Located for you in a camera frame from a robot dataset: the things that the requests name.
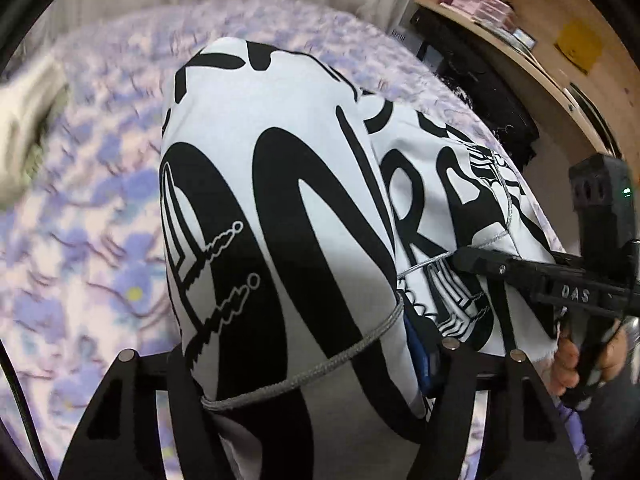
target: wooden furniture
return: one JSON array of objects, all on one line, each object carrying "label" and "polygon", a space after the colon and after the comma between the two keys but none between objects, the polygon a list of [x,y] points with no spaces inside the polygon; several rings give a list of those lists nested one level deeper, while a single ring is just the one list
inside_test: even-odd
[{"label": "wooden furniture", "polygon": [[[440,6],[438,0],[415,0],[464,27],[498,73],[511,86],[533,119],[562,147],[570,163],[604,145],[586,117],[561,89],[578,85],[598,107],[640,184],[640,71],[615,31],[589,0],[509,0],[516,25],[535,38],[532,52],[549,80],[525,56],[465,16]],[[585,23],[602,40],[603,51],[588,74],[556,47],[562,28],[572,20]]]}]

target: black graphic print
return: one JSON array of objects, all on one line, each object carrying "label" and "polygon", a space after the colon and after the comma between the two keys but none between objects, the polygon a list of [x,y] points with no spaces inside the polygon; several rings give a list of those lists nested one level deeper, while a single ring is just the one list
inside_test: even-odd
[{"label": "black graphic print", "polygon": [[446,128],[441,128],[440,126],[436,126],[430,119],[428,119],[422,112],[416,112],[418,114],[418,124],[425,131],[429,132],[431,135],[436,137],[444,137],[447,138],[449,135],[447,134]]},{"label": "black graphic print", "polygon": [[300,390],[225,412],[262,444],[260,480],[314,477],[311,421]]},{"label": "black graphic print", "polygon": [[378,187],[378,183],[376,182],[376,177],[373,175],[373,170],[369,165],[369,161],[367,160],[367,155],[365,154],[362,146],[358,142],[356,134],[351,129],[347,118],[344,116],[344,111],[341,107],[335,108],[335,116],[338,118],[338,122],[340,123],[340,128],[344,133],[344,137],[347,139],[349,143],[349,147],[353,152],[353,156],[356,158],[358,166],[360,168],[360,172],[364,177],[364,181],[369,188],[369,192],[371,193],[371,197],[373,198],[373,202],[376,203],[376,209],[378,210],[378,214],[382,219],[382,223],[385,225],[386,235],[389,237],[389,243],[394,247],[394,231],[391,227],[391,220],[389,219],[389,214],[386,211],[385,201],[382,199],[382,193],[380,192],[380,188]]},{"label": "black graphic print", "polygon": [[164,131],[169,125],[169,119],[171,119],[171,108],[166,111],[166,117],[164,118],[164,123],[162,124],[162,137],[164,137]]},{"label": "black graphic print", "polygon": [[188,60],[187,63],[175,73],[174,99],[176,104],[180,104],[184,96],[187,95],[188,66],[206,66],[209,68],[221,68],[223,70],[237,70],[244,66],[244,60],[232,54],[224,54],[221,52],[201,54],[200,52]]},{"label": "black graphic print", "polygon": [[379,132],[382,128],[386,126],[391,118],[391,114],[394,111],[394,104],[391,101],[387,101],[385,99],[385,104],[382,107],[382,110],[378,112],[375,117],[367,119],[364,121],[364,125],[367,131],[370,134],[375,134]]},{"label": "black graphic print", "polygon": [[469,144],[472,143],[471,139],[469,139],[464,133],[462,133],[459,129],[454,128],[453,126],[451,126],[450,124],[447,124],[447,131],[450,134],[453,134],[454,136],[456,136],[459,140],[462,140],[463,142],[468,142]]},{"label": "black graphic print", "polygon": [[[318,244],[300,194],[300,181],[332,209],[393,290],[396,271],[391,255],[326,164],[289,132],[270,128],[262,133],[255,145],[253,173],[255,204],[273,263],[322,352],[335,356],[360,341],[362,333]],[[318,288],[308,286],[310,269],[322,284]],[[380,342],[355,358],[353,368],[364,394],[385,423],[403,438],[419,442],[422,421],[409,410],[389,378]]]},{"label": "black graphic print", "polygon": [[[507,186],[518,187],[520,190],[520,194],[524,196],[524,190],[522,186],[517,181],[505,180],[504,181]],[[516,209],[518,210],[518,215],[520,216],[520,221],[525,225],[527,230],[531,233],[531,235],[536,239],[536,241],[545,248],[545,251],[550,253],[551,247],[549,246],[549,241],[546,239],[545,232],[532,220],[529,219],[523,212],[520,206],[520,200],[517,196],[511,193],[511,202]]]},{"label": "black graphic print", "polygon": [[[453,170],[460,179],[475,187],[478,190],[478,197],[463,204],[449,179],[447,170]],[[506,229],[502,209],[495,199],[494,193],[487,186],[467,176],[462,171],[456,153],[449,146],[445,146],[438,153],[436,171],[447,194],[447,202],[449,203],[451,221],[458,247],[471,245],[473,237],[478,231],[496,222],[503,229]]]},{"label": "black graphic print", "polygon": [[504,341],[504,351],[510,352],[516,348],[516,339],[513,334],[513,325],[511,323],[511,314],[509,313],[509,303],[507,302],[507,293],[504,290],[504,282],[497,280],[486,280],[486,286],[491,297],[491,303],[494,307],[495,315],[500,324],[502,331],[502,340]]},{"label": "black graphic print", "polygon": [[353,85],[353,83],[351,83],[351,81],[349,81],[347,78],[345,78],[345,76],[343,76],[340,72],[338,72],[334,67],[330,66],[329,69],[338,76],[338,78],[342,79],[342,81],[351,88],[351,91],[353,92],[353,100],[358,102],[358,91],[356,90],[356,87]]},{"label": "black graphic print", "polygon": [[[414,266],[418,263],[412,246],[420,249],[428,257],[445,253],[446,250],[444,248],[418,232],[420,219],[426,206],[424,183],[420,173],[398,150],[390,150],[385,155],[380,164],[380,171],[388,194],[390,193],[391,178],[396,171],[402,171],[408,177],[412,186],[412,202],[407,215],[403,219],[399,219],[394,210],[396,230],[409,264]],[[443,267],[442,272],[438,273],[432,272],[429,267],[423,267],[421,273],[428,284],[436,307],[437,314],[434,317],[434,321],[441,331],[455,328],[449,335],[459,335],[465,333],[468,328],[472,328],[466,342],[475,350],[481,349],[491,335],[494,326],[494,315],[478,278],[465,272],[454,273],[448,266],[446,269]],[[457,304],[462,312],[469,312],[468,320],[464,325],[459,323],[458,316],[447,306],[447,301]]]},{"label": "black graphic print", "polygon": [[249,64],[258,71],[263,72],[271,65],[271,54],[279,50],[276,46],[264,43],[246,42],[246,49],[249,53]]},{"label": "black graphic print", "polygon": [[404,292],[404,302],[409,302],[410,305],[413,305],[414,309],[418,312],[418,314],[426,314],[427,306],[424,303],[420,303],[418,301],[418,297],[415,295],[415,292],[409,287],[406,282],[406,277],[400,278],[398,280],[398,291]]},{"label": "black graphic print", "polygon": [[271,54],[273,54],[274,52],[287,52],[288,54],[293,54],[294,56],[306,56],[309,59],[312,59],[314,62],[316,62],[316,64],[320,68],[322,68],[322,70],[324,70],[329,75],[329,77],[331,77],[331,79],[337,82],[340,82],[340,79],[343,79],[353,88],[353,85],[351,85],[351,83],[348,82],[344,78],[344,76],[342,76],[342,74],[340,74],[339,72],[335,72],[335,73],[334,71],[332,72],[332,70],[330,70],[326,65],[318,61],[311,54],[307,54],[306,52],[294,52],[292,50],[283,50],[281,48],[277,48],[272,45],[267,45],[263,43],[254,43],[253,41],[247,41],[246,47],[249,53],[249,64],[252,66],[254,70],[257,70],[257,71],[267,70],[271,65]]},{"label": "black graphic print", "polygon": [[[162,194],[164,210],[169,211],[168,201],[172,201],[178,215],[178,227],[187,240],[189,250],[196,256],[195,263],[187,272],[181,268],[185,260],[184,250],[177,263],[167,258],[168,270],[180,293],[180,302],[197,330],[184,351],[186,363],[193,367],[212,333],[219,333],[217,399],[228,399],[284,380],[287,345],[280,301],[264,257],[235,196],[211,161],[190,144],[172,144],[162,159],[161,169],[161,190],[169,171],[173,179],[170,193]],[[182,225],[184,218],[174,187],[184,193],[193,208],[207,244],[204,250],[198,246],[187,225]],[[169,222],[168,229],[164,231],[174,236],[175,227]],[[180,247],[177,237],[174,245]],[[205,279],[200,275],[204,265],[210,267],[217,304],[212,298],[209,315],[201,322],[187,292],[195,280]]]},{"label": "black graphic print", "polygon": [[[166,244],[166,235],[164,236],[164,246],[167,247]],[[180,339],[182,339],[182,325],[180,324],[180,317],[178,316],[178,312],[175,309],[175,301],[174,297],[171,293],[171,285],[169,284],[169,276],[166,277],[166,291],[169,296],[169,302],[171,303],[171,311],[174,313],[174,318],[176,323],[178,324],[178,332],[180,333]]]}]

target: bed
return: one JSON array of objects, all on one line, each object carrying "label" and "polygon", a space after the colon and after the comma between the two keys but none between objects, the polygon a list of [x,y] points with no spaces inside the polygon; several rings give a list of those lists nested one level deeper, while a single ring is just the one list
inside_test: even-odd
[{"label": "bed", "polygon": [[[315,55],[357,85],[403,101],[508,156],[477,116],[396,40],[354,16],[290,0],[211,0],[83,28],[53,47],[71,89],[30,192],[0,214],[0,337],[54,474],[102,375],[123,348],[168,351],[178,333],[166,292],[158,200],[162,88],[195,52],[236,36]],[[553,250],[561,245],[529,187]],[[162,406],[166,399],[160,397]],[[477,403],[461,478],[473,478]],[[8,385],[0,417],[33,457]],[[167,409],[165,465],[181,478]]]}]

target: human hand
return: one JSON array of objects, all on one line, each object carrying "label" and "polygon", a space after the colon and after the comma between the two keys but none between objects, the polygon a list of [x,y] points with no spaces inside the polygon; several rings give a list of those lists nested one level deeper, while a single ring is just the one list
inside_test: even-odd
[{"label": "human hand", "polygon": [[[609,342],[598,359],[598,366],[602,370],[601,381],[608,382],[615,378],[626,362],[626,332],[619,330]],[[549,393],[561,397],[567,388],[575,388],[580,381],[575,367],[578,365],[580,351],[571,342],[567,333],[561,333],[558,341],[558,351],[551,365],[550,380],[547,384]]]}]

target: screw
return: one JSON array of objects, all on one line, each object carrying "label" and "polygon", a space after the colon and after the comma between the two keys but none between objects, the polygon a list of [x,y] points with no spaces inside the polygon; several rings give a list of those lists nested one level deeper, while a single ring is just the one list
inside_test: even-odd
[{"label": "screw", "polygon": [[131,361],[135,356],[136,353],[131,348],[127,348],[118,354],[118,360],[126,363]]},{"label": "screw", "polygon": [[517,363],[523,363],[527,360],[527,355],[522,350],[518,350],[517,348],[515,350],[511,350],[511,352],[509,352],[509,355],[511,359],[513,359]]},{"label": "screw", "polygon": [[575,407],[575,411],[576,412],[583,412],[589,406],[591,406],[591,397],[588,397],[587,399],[584,399],[580,403],[578,403],[578,405]]},{"label": "screw", "polygon": [[460,348],[460,341],[454,337],[446,337],[442,340],[442,346],[447,350],[457,350]]}]

